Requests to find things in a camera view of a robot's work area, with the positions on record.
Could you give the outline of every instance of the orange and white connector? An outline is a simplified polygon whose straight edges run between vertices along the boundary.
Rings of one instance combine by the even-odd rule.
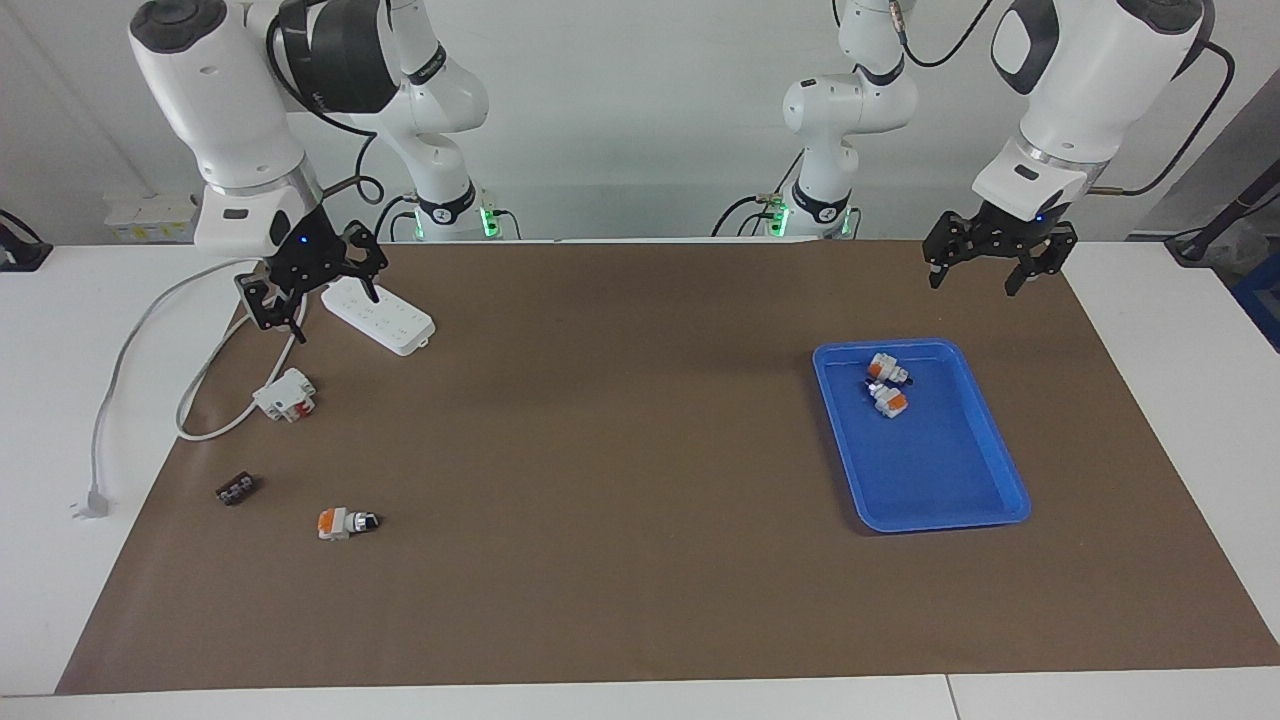
[[[253,393],[259,410],[273,420],[296,423],[315,411],[311,400],[316,388],[297,368],[285,370],[280,379]]]
[[[877,352],[876,357],[872,357],[872,364],[867,366],[867,374],[882,383],[909,386],[914,382],[906,368],[897,364],[897,357],[886,352]]]
[[[351,512],[346,507],[330,507],[320,514],[316,530],[320,532],[320,539],[338,541],[376,530],[380,524],[381,520],[372,512]]]
[[[879,410],[881,415],[884,415],[890,420],[897,418],[906,410],[906,396],[902,391],[896,387],[888,387],[884,383],[876,383],[867,380],[867,392],[872,395],[872,400],[876,401],[876,409]]]

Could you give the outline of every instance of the brown table surface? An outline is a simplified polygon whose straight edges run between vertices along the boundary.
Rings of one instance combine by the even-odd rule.
[[[1061,278],[928,290],[916,243],[392,247],[401,359],[315,304],[296,425],[179,442],[61,693],[1129,670],[1280,650]],[[878,536],[818,395],[827,342],[946,337],[1033,502]],[[243,332],[188,427],[280,338]],[[212,491],[265,479],[242,506]],[[315,537],[320,510],[385,514]]]

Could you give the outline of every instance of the power strip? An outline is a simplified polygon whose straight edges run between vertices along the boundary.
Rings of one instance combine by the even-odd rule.
[[[365,286],[356,278],[342,278],[320,295],[324,306],[351,327],[374,338],[401,357],[426,347],[435,334],[430,315],[378,287],[378,302],[369,300]]]

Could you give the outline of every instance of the white tabletop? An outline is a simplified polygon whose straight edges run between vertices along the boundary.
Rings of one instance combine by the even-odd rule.
[[[0,275],[0,694],[51,693],[175,437],[178,395],[234,306],[201,281],[142,332],[105,434],[111,515],[70,519],[120,342],[164,288],[211,265],[189,247],[64,247]],[[1193,497],[1280,635],[1280,356],[1207,270],[1157,245],[1083,245],[1068,278]],[[1277,717],[1280,669],[595,685],[291,689],[9,698],[3,717]]]

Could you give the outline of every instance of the blue plastic tray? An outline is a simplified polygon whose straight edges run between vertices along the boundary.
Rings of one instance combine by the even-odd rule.
[[[915,384],[890,420],[867,392],[867,365],[888,352]],[[945,340],[826,345],[813,356],[858,515],[908,533],[1007,525],[1032,511],[964,354]]]

